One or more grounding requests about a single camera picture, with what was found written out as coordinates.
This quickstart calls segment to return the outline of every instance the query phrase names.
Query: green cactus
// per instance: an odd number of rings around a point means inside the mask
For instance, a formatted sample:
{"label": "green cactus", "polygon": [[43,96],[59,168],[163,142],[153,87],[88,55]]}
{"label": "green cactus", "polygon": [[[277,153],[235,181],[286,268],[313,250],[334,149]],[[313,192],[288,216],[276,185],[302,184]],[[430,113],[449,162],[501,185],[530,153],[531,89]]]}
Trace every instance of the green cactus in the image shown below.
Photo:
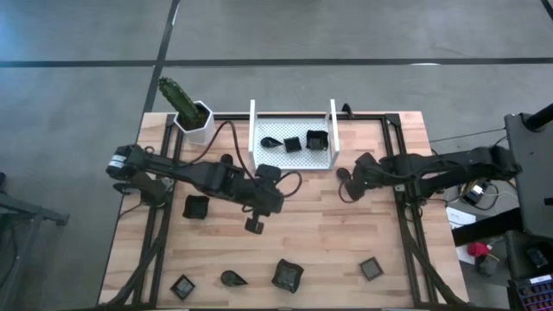
{"label": "green cactus", "polygon": [[206,123],[206,113],[198,109],[194,101],[171,78],[158,80],[163,97],[179,112],[179,123],[185,130],[195,130]]}

